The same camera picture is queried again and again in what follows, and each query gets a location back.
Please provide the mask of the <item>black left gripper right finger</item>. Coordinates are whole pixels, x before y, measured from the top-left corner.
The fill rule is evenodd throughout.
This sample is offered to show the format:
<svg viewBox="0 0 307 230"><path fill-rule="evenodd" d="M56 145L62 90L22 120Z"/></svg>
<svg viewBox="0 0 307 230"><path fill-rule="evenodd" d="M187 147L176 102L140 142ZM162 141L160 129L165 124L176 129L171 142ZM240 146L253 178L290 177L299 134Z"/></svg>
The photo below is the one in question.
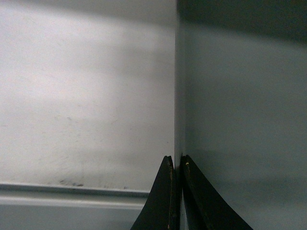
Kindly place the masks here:
<svg viewBox="0 0 307 230"><path fill-rule="evenodd" d="M182 156L180 178L190 230L252 229L221 197L189 156Z"/></svg>

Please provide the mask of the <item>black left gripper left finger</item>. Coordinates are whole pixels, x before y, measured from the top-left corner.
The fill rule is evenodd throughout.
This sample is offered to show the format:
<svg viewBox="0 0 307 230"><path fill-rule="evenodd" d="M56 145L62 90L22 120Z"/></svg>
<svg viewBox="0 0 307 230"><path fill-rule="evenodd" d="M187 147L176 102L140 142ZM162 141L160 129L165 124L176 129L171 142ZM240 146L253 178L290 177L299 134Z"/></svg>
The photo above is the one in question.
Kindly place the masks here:
<svg viewBox="0 0 307 230"><path fill-rule="evenodd" d="M175 230L177 223L176 173L164 156L153 186L132 230Z"/></svg>

